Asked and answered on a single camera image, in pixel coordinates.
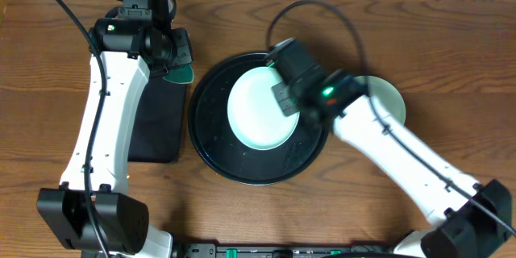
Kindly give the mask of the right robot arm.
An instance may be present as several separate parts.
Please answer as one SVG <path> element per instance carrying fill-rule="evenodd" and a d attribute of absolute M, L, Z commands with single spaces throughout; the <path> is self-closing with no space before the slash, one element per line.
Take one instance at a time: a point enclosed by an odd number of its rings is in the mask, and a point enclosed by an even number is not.
<path fill-rule="evenodd" d="M 365 77 L 331 75 L 294 39 L 270 48 L 279 102 L 372 160 L 419 208 L 430 227 L 393 247 L 397 257 L 489 257 L 515 235 L 512 197 L 499 181 L 482 185 L 424 144 L 371 95 Z"/>

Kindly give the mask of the light blue plate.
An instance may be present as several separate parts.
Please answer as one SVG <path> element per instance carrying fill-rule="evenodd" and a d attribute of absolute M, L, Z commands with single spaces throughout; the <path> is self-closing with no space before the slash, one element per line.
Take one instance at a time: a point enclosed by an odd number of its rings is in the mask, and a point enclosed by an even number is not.
<path fill-rule="evenodd" d="M 227 101 L 227 117 L 232 132 L 247 147 L 271 150 L 294 133 L 299 114 L 285 116 L 273 92 L 282 83 L 272 67 L 248 70 L 237 79 Z"/>
<path fill-rule="evenodd" d="M 406 121 L 406 104 L 400 92 L 394 85 L 380 77 L 358 76 L 355 79 L 364 85 L 368 80 L 369 92 L 376 96 L 384 108 L 401 124 Z"/>

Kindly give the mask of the green yellow scrub sponge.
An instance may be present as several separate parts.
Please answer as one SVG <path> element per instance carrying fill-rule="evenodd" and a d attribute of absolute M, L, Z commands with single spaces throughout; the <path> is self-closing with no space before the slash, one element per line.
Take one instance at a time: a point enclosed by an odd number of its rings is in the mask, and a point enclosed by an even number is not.
<path fill-rule="evenodd" d="M 194 81 L 194 70 L 191 64 L 170 69 L 164 76 L 165 81 L 178 85 L 188 85 Z"/>

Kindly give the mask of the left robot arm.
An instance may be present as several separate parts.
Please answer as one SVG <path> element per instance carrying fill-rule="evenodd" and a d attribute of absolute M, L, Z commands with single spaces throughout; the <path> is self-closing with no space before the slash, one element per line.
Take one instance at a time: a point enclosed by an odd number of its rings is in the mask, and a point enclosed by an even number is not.
<path fill-rule="evenodd" d="M 173 236 L 127 195 L 127 162 L 142 93 L 154 77 L 194 80 L 188 32 L 172 28 L 176 0 L 119 0 L 82 30 L 91 52 L 89 94 L 73 155 L 36 207 L 64 248 L 83 256 L 170 257 Z"/>

